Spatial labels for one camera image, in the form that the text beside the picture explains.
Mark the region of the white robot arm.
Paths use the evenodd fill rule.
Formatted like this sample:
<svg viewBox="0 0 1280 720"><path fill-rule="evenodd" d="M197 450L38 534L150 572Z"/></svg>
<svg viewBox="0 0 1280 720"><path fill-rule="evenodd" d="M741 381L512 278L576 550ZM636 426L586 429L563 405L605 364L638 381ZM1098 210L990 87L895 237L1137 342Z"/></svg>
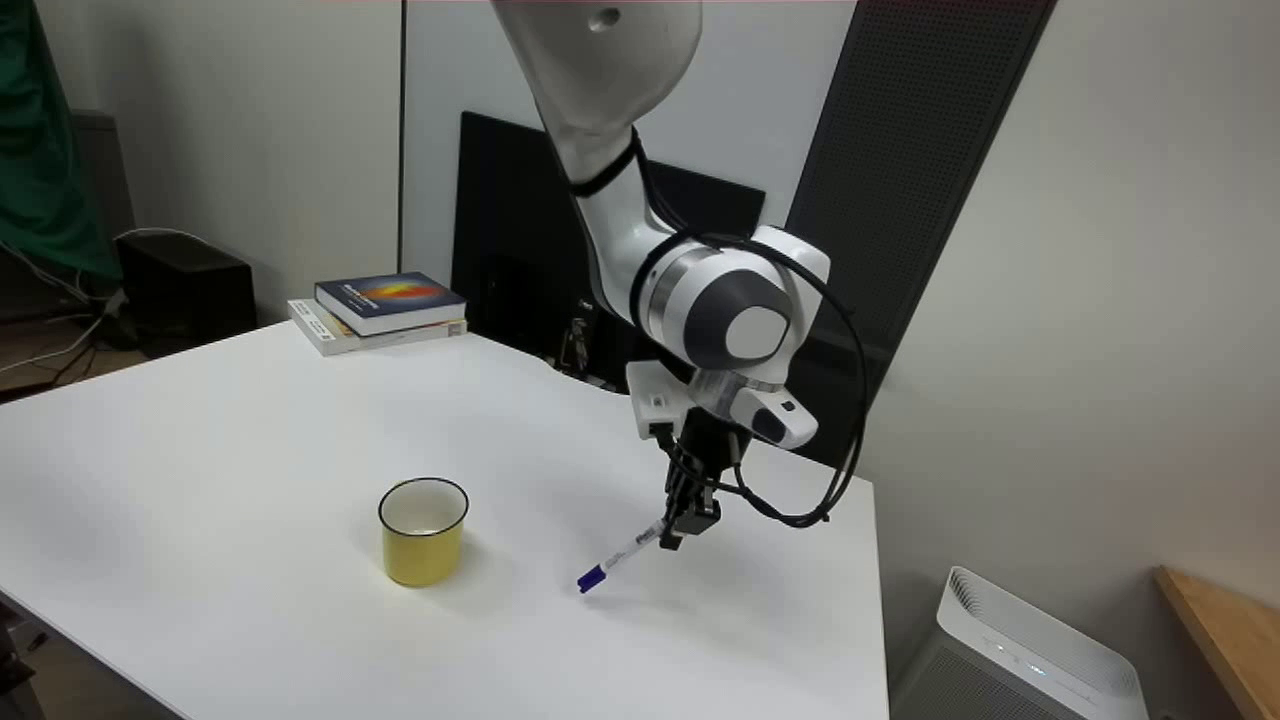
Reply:
<svg viewBox="0 0 1280 720"><path fill-rule="evenodd" d="M586 287L660 349L622 368L636 426L669 454L654 537L721 521L752 440L804 450L820 422L789 394L832 261L772 225L713 227L650 188L638 121L703 36L703 0L491 0L586 233Z"/></svg>

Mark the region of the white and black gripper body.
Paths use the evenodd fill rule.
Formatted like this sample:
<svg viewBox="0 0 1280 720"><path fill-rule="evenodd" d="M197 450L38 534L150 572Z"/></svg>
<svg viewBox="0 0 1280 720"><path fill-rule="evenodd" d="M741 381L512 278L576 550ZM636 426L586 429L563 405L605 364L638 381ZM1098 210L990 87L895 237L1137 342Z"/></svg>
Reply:
<svg viewBox="0 0 1280 720"><path fill-rule="evenodd" d="M782 389L741 378L681 381L660 361L622 368L636 433L669 458L669 495L713 494L747 440L804 450L820 422Z"/></svg>

